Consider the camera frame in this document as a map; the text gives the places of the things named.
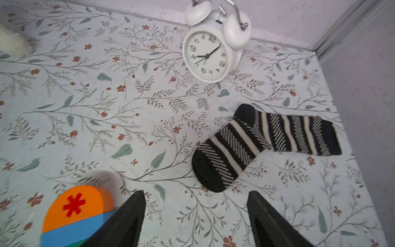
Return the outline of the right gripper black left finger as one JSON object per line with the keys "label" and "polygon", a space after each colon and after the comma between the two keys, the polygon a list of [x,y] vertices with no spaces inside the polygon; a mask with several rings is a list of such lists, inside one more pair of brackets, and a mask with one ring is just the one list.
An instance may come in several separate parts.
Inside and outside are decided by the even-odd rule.
{"label": "right gripper black left finger", "polygon": [[136,191],[84,244],[84,247],[136,247],[145,217],[146,199]]}

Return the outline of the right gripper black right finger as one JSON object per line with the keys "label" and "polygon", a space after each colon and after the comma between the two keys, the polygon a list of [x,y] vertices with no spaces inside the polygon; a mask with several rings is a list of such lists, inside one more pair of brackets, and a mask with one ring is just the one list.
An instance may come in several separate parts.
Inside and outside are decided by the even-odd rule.
{"label": "right gripper black right finger", "polygon": [[247,209],[257,247],[312,246],[259,192],[249,192]]}

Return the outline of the green long lego brick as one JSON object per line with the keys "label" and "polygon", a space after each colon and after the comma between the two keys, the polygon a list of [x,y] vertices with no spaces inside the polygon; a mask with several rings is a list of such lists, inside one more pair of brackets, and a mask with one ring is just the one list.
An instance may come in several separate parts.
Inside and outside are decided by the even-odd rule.
{"label": "green long lego brick", "polygon": [[86,241],[87,241],[87,239],[84,239],[84,240],[81,240],[78,242],[74,242],[74,243],[67,245],[65,247],[81,247]]}

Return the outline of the orange rounded lego brick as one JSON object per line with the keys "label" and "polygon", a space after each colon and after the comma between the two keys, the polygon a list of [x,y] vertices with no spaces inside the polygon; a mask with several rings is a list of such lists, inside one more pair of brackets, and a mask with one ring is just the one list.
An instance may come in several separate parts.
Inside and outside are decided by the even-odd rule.
{"label": "orange rounded lego brick", "polygon": [[111,194],[102,187],[80,185],[62,193],[46,213],[42,232],[101,215],[115,209]]}

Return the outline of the light blue long lego brick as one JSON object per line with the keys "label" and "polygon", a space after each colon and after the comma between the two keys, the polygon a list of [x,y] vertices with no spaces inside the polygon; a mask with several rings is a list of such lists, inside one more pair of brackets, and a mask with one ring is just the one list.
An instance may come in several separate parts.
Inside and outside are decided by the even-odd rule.
{"label": "light blue long lego brick", "polygon": [[43,233],[41,247],[66,247],[90,238],[115,213],[115,210],[93,216]]}

